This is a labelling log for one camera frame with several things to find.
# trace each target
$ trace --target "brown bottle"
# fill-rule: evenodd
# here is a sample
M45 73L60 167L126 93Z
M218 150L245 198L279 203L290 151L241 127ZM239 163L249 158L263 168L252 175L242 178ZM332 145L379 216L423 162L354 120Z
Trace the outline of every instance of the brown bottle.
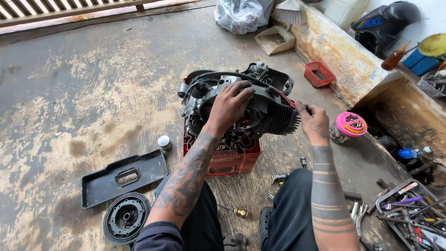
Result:
M397 51L394 51L392 54L390 54L390 56L386 60L384 60L384 62L381 64L381 68L383 68L387 71L393 70L396 67L396 65L398 64L398 62L401 60L401 58L403 58L404 53L406 52L406 48L410 44L411 41L412 40L407 42L406 45L404 45Z

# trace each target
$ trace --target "metal grate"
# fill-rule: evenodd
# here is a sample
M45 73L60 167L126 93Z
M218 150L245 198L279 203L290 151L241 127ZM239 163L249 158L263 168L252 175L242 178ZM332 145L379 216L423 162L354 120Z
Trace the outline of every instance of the metal grate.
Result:
M127 6L143 11L143 4L158 1L161 0L0 0L0 27Z

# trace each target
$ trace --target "red plastic basket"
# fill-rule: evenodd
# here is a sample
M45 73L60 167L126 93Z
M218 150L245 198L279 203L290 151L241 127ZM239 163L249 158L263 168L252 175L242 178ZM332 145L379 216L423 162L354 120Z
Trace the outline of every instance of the red plastic basket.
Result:
M312 71L318 71L318 73L324 78L324 80L318 78ZM324 85L328 85L335 79L334 74L328 70L320 62L308 63L305 65L304 77L315 87L319 88Z
M183 137L183 157L191 147L191 141L194 140L195 137L187 133L185 128ZM254 147L250 149L241 149L238 147L234 150L216 150L214 156L212 156L211 163L209 163L207 168L206 177L250 173L262 152L259 140L253 139L253 141Z

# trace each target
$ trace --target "motorcycle engine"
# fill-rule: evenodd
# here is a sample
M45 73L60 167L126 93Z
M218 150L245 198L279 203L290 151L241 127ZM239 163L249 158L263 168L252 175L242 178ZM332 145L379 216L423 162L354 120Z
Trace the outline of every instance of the motorcycle engine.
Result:
M180 85L182 116L187 132L197 137L211 113L215 97L230 83L248 80L256 90L243 116L227 132L244 133L251 138L263 134L293 133L300 122L294 103L287 96L294 81L264 62L251 63L244 72L196 70Z

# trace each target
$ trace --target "tattooed arm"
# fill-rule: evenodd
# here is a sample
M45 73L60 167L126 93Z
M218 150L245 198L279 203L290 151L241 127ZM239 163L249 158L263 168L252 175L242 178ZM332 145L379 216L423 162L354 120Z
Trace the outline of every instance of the tattooed arm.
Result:
M181 228L197 203L217 144L226 130L242 117L255 92L250 86L248 81L235 82L217 95L207 123L159 194L146 225L170 221Z
M296 102L302 130L313 148L311 215L320 251L360 251L358 235L343 195L330 147L329 119L325 110Z

